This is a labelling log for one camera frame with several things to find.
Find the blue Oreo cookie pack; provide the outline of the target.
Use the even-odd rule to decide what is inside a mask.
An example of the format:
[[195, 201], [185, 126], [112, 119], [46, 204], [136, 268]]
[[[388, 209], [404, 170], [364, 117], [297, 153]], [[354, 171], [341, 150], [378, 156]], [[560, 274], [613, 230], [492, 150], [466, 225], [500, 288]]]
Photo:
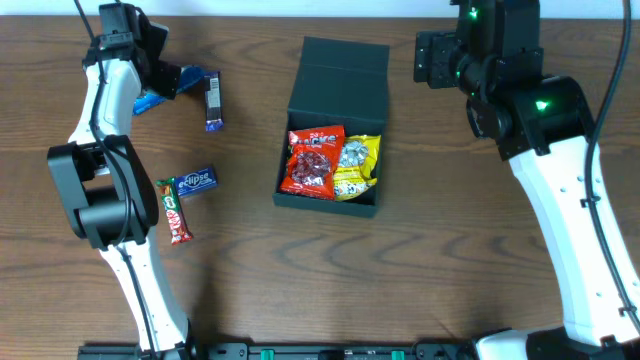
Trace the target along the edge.
[[[204, 78], [204, 74], [204, 70], [199, 66], [188, 65], [182, 67], [176, 94], [182, 94], [194, 87]], [[139, 116], [144, 112], [159, 106], [166, 100], [166, 97], [157, 95], [153, 92], [146, 93], [135, 101], [133, 115]]]

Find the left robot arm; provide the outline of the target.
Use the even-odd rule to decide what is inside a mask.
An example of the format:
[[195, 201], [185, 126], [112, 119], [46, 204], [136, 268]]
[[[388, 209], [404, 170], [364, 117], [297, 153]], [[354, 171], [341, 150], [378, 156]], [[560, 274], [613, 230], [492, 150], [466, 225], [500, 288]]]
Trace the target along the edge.
[[161, 60], [169, 30], [136, 5], [100, 6], [82, 61], [86, 98], [68, 142], [47, 153], [48, 168], [75, 235], [108, 263], [138, 328], [135, 344], [86, 344], [80, 359], [195, 359], [190, 321], [170, 288], [156, 244], [154, 186], [129, 138], [135, 102], [175, 97], [181, 69]]

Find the red snack bag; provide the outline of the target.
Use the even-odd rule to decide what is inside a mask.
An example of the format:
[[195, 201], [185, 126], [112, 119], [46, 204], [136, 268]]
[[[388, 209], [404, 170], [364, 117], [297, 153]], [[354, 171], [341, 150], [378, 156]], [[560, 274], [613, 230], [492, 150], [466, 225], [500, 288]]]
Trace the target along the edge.
[[343, 125], [288, 132], [291, 156], [279, 190], [323, 200], [335, 199], [333, 176], [345, 141]]

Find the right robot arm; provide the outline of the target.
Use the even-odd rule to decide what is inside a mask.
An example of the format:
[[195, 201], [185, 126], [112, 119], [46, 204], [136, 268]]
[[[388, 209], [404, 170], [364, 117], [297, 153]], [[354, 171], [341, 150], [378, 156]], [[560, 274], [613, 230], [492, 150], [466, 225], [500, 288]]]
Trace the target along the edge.
[[496, 143], [526, 193], [557, 278], [563, 323], [478, 337], [469, 359], [635, 359], [639, 278], [604, 185], [579, 83], [543, 71], [537, 0], [456, 0], [452, 32], [416, 37], [414, 78], [467, 98], [475, 137]]

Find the dark purple chocolate bar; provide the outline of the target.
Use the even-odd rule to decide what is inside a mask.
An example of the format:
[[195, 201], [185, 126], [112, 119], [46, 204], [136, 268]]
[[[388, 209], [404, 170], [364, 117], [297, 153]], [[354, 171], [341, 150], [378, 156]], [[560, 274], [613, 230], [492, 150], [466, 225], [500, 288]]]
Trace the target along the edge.
[[209, 72], [204, 76], [205, 83], [205, 131], [215, 132], [224, 125], [222, 112], [222, 94], [220, 72]]

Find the yellow snack bag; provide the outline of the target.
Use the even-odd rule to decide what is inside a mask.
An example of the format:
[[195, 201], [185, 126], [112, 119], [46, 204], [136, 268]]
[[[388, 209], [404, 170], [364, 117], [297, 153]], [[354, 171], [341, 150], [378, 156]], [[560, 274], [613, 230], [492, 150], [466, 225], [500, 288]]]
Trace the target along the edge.
[[345, 139], [333, 176], [336, 201], [354, 199], [377, 183], [372, 172], [379, 158], [380, 141], [380, 135], [356, 135]]

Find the red KitKat bar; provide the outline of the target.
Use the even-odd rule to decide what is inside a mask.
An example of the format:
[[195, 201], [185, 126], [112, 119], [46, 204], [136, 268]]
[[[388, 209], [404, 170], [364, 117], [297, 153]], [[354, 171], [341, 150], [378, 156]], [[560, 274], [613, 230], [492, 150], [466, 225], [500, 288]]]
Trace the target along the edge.
[[186, 224], [173, 179], [157, 180], [155, 185], [159, 190], [165, 215], [168, 220], [171, 243], [177, 245], [191, 241], [193, 235]]

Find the blue Eclipse mint box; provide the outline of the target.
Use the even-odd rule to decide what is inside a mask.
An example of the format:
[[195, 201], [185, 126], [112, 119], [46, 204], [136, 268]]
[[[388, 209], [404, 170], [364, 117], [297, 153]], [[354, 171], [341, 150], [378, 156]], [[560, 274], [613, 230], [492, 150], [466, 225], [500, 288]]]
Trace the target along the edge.
[[174, 185], [180, 198], [196, 195], [216, 188], [218, 180], [212, 167], [206, 167], [189, 174], [175, 177]]

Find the black box with lid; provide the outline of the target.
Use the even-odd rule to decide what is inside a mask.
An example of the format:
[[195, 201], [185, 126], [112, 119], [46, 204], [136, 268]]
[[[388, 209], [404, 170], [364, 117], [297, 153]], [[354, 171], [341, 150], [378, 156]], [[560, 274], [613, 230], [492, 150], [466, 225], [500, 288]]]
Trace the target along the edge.
[[[305, 37], [300, 63], [287, 108], [275, 206], [373, 218], [379, 210], [384, 133], [389, 119], [387, 69], [389, 46]], [[380, 156], [372, 169], [378, 183], [344, 202], [283, 193], [290, 155], [288, 132], [343, 125], [346, 136], [381, 136]]]

